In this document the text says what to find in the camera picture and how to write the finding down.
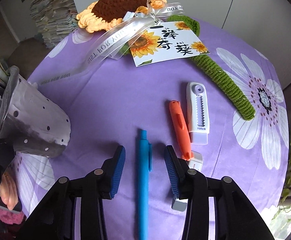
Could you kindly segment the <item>person's left hand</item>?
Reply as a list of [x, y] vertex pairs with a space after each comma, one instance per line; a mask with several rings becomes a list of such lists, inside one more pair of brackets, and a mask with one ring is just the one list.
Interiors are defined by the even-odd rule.
[[1, 178], [0, 198], [9, 210], [13, 210], [19, 201], [15, 181], [7, 171]]

